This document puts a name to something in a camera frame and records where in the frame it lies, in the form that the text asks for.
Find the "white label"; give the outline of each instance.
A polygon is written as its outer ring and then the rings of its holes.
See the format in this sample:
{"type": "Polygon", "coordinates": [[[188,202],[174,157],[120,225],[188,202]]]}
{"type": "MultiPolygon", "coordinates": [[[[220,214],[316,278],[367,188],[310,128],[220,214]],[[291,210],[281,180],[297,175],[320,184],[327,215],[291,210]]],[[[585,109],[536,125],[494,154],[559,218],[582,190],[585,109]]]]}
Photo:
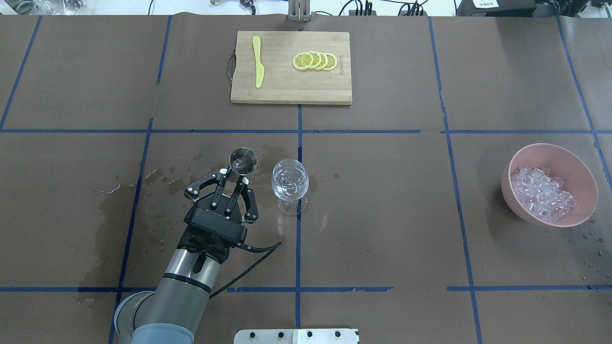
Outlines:
{"type": "Polygon", "coordinates": [[[499,7],[497,0],[472,0],[477,9],[492,9],[499,7]]]}

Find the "yellow knife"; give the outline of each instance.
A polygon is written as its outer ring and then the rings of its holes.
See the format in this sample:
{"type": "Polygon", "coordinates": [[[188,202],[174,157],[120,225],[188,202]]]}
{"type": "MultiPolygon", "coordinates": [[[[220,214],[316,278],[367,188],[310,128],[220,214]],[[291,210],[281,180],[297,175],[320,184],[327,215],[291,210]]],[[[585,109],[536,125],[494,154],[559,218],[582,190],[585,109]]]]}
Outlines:
{"type": "Polygon", "coordinates": [[[253,51],[255,51],[255,87],[260,88],[264,82],[264,73],[266,69],[261,64],[261,39],[259,36],[253,36],[253,51]]]}

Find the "metal jigger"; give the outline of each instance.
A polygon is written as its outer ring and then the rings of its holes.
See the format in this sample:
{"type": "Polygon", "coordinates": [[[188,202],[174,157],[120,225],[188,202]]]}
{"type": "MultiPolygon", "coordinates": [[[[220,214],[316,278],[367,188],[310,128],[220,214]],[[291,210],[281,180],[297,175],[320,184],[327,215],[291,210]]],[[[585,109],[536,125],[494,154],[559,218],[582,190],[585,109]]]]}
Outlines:
{"type": "Polygon", "coordinates": [[[229,155],[229,167],[233,173],[229,176],[228,180],[230,182],[236,182],[238,176],[246,176],[252,173],[255,171],[257,163],[257,155],[249,148],[236,148],[229,155]]]}

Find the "knife handle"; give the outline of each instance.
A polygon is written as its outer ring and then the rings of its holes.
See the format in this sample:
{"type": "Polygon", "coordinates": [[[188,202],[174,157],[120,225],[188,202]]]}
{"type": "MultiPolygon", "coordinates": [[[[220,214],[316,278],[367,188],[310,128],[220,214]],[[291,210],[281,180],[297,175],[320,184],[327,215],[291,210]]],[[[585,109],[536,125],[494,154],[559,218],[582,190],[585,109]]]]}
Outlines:
{"type": "Polygon", "coordinates": [[[261,39],[259,36],[253,36],[253,51],[255,51],[255,63],[261,63],[259,55],[261,54],[261,39]]]}

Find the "bowl of ice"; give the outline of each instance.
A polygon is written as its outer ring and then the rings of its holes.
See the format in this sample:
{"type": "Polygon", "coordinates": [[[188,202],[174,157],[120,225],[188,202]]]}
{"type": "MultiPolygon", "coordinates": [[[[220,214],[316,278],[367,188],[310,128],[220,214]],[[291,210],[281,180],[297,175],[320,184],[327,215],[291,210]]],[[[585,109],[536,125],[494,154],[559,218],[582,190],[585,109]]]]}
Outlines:
{"type": "Polygon", "coordinates": [[[521,219],[547,227],[587,221],[597,207],[597,184],[574,153],[550,143],[521,148],[501,181],[506,203],[521,219]]]}

